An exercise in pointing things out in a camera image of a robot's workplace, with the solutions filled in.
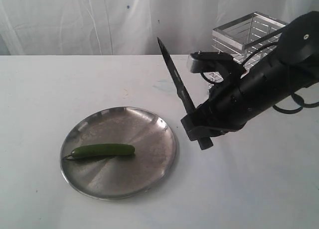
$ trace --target white curtain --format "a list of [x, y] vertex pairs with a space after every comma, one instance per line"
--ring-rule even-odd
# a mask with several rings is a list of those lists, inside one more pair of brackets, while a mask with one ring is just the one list
[[253, 11], [286, 22], [319, 0], [0, 0], [0, 53], [171, 54], [211, 50], [214, 27]]

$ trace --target table surface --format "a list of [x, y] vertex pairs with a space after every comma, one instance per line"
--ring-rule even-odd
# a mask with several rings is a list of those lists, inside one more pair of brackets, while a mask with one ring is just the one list
[[[195, 104], [207, 84], [172, 57]], [[201, 151], [180, 119], [162, 56], [0, 57], [0, 228], [318, 228], [319, 109], [269, 109]], [[307, 89], [310, 100], [318, 87]], [[166, 120], [179, 141], [157, 187], [119, 201], [86, 197], [64, 180], [59, 153], [72, 127], [117, 106]]]

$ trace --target robotic arm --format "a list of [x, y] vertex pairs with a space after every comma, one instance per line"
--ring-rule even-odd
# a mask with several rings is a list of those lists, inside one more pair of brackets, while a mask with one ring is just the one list
[[[242, 77], [249, 58], [271, 45], [277, 47]], [[319, 102], [306, 104], [295, 93], [319, 82], [319, 12], [312, 11], [296, 18], [285, 27], [278, 42], [258, 49], [242, 64], [233, 61], [227, 53], [190, 54], [191, 72], [200, 73], [207, 81], [203, 73], [219, 72], [224, 79], [214, 82], [209, 98], [197, 108], [161, 40], [159, 46], [187, 112], [181, 120], [182, 125], [188, 138], [198, 140], [202, 150], [213, 145], [211, 137], [242, 129], [247, 121], [269, 107], [284, 114], [295, 114], [303, 108], [319, 106]], [[287, 96], [300, 107], [290, 111], [275, 105]]]

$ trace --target stainless steel plate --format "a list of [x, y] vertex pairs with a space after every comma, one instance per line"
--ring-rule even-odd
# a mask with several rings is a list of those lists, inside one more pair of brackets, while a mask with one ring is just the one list
[[[133, 156], [65, 160], [79, 146], [126, 143]], [[61, 149], [61, 169], [77, 191], [98, 199], [120, 199], [147, 191], [170, 169], [176, 153], [174, 134], [156, 114], [133, 107], [97, 112], [78, 123]]]

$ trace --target metal basket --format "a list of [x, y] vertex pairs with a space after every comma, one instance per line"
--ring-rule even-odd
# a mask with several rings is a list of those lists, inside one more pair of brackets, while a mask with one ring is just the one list
[[[256, 49], [277, 41], [286, 25], [286, 22], [256, 11], [213, 29], [212, 46], [242, 63]], [[272, 49], [268, 47], [256, 54], [245, 64], [245, 68], [249, 70]], [[210, 74], [209, 78], [214, 82], [222, 81], [218, 72]]]

